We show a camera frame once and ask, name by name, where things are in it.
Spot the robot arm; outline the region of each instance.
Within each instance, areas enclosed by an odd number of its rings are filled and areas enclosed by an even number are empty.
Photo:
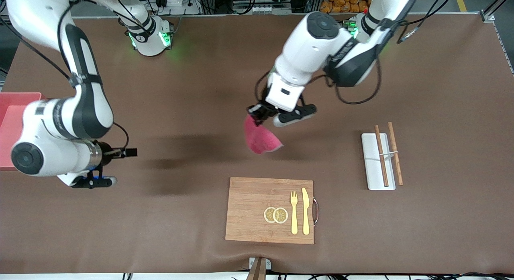
[[[275,61],[262,99],[248,108],[255,124],[260,125],[268,117],[275,117],[273,124],[282,127],[312,117],[316,107],[304,103],[302,92],[312,74],[320,68],[337,86],[360,84],[415,1],[373,0],[370,11],[361,17],[361,24],[356,25],[367,26],[367,20],[377,23],[373,27],[362,27],[365,31],[356,29],[354,34],[341,28],[327,14],[312,12],[305,15]],[[377,9],[381,12],[377,11],[377,15],[372,17],[371,10]],[[359,32],[369,33],[369,37],[361,42],[354,38]]]
[[[134,48],[145,56],[154,56],[171,45],[173,25],[159,16],[149,15],[139,0],[91,0],[114,11],[125,27]]]
[[[60,50],[69,65],[73,97],[40,100],[23,114],[23,130],[11,151],[14,166],[31,176],[58,176],[73,187],[111,186],[114,177],[103,177],[102,166],[133,150],[113,150],[94,141],[105,135],[113,115],[105,97],[95,58],[86,35],[68,13],[68,0],[7,0],[13,26],[26,38]],[[97,170],[96,178],[92,170]]]

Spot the pink box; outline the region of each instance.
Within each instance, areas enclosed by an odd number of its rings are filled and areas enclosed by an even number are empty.
[[[25,107],[45,97],[39,92],[0,92],[0,170],[16,170],[11,148],[22,134]]]

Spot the wooden block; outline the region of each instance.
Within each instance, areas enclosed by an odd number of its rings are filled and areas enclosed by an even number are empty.
[[[302,188],[309,195],[308,219],[310,233],[291,233],[292,206],[290,195],[298,194],[298,227],[302,226]],[[228,209],[226,213],[226,240],[314,244],[314,221],[312,219],[313,182],[306,180],[230,178]],[[268,223],[264,210],[268,207],[283,207],[288,211],[288,220],[283,224]]]

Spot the gold fork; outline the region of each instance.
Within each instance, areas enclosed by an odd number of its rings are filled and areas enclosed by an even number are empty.
[[[292,220],[291,220],[291,233],[298,234],[298,220],[296,219],[296,205],[298,203],[298,196],[296,192],[291,192],[291,206],[292,206]]]

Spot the lemon slice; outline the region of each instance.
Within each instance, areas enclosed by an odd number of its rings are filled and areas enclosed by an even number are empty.
[[[275,213],[274,207],[268,207],[264,210],[264,219],[268,223],[275,223],[275,219],[273,219],[273,214]]]
[[[273,220],[275,220],[275,223],[277,224],[286,223],[288,220],[288,211],[282,207],[276,208],[273,212]]]

